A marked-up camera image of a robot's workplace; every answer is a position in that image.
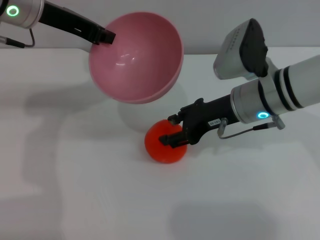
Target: label sticker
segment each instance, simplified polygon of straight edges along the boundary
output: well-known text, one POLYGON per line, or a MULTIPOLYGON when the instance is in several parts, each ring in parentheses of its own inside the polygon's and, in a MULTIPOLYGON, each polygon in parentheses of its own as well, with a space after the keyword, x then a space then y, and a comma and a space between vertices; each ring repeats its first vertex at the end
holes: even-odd
POLYGON ((212 121, 208 121, 208 124, 210 125, 210 127, 213 127, 215 125, 219 125, 220 123, 221 123, 221 120, 219 118, 212 120, 212 121))

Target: white table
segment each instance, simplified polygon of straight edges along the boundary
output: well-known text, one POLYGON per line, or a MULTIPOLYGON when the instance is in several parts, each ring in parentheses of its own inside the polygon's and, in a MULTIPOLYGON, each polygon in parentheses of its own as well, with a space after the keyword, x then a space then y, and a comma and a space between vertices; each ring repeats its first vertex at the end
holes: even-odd
MULTIPOLYGON (((280 68, 317 54, 269 50, 280 68)), ((282 131, 207 133, 176 164, 147 155, 152 124, 245 82, 218 80, 215 57, 186 55, 167 95, 130 105, 94 86, 87 52, 1 49, 0 239, 318 240, 320 104, 282 131)))

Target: pink bowl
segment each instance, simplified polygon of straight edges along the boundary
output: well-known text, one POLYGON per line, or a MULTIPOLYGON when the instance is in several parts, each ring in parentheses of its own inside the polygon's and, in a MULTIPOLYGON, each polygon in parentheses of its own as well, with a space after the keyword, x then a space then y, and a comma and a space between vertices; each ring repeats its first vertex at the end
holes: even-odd
POLYGON ((111 22, 112 45, 93 45, 89 66, 100 89, 115 100, 145 104, 161 98, 181 71, 184 48, 177 29, 164 17, 135 12, 111 22))

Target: red ball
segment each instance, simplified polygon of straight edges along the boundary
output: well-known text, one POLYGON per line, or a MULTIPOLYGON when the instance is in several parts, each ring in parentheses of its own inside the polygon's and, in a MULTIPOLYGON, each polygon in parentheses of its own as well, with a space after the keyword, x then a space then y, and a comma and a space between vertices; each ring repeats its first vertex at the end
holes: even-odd
POLYGON ((168 120, 161 120, 153 125, 146 133, 144 145, 149 155, 157 162, 172 164, 183 158, 187 152, 187 145, 172 148, 170 145, 164 146, 159 137, 181 132, 180 125, 172 125, 168 120))

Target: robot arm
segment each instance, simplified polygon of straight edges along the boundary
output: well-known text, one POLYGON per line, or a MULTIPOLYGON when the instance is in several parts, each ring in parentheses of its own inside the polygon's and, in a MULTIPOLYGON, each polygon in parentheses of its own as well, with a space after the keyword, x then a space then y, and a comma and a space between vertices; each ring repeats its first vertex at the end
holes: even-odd
POLYGON ((218 129, 221 139, 273 127, 281 130, 285 125, 279 115, 320 103, 320 55, 277 69, 266 57, 267 51, 261 27, 254 19, 229 33, 214 62, 214 72, 221 80, 245 77, 249 82, 217 100, 204 103, 201 98, 181 108, 168 120, 173 125, 183 121, 182 131, 161 136, 162 144, 172 148, 194 145, 214 129, 218 129), (269 117, 270 123, 223 137, 227 125, 249 124, 269 117))
POLYGON ((95 22, 44 0, 0 0, 0 22, 30 29, 40 22, 93 44, 112 44, 116 34, 95 22))

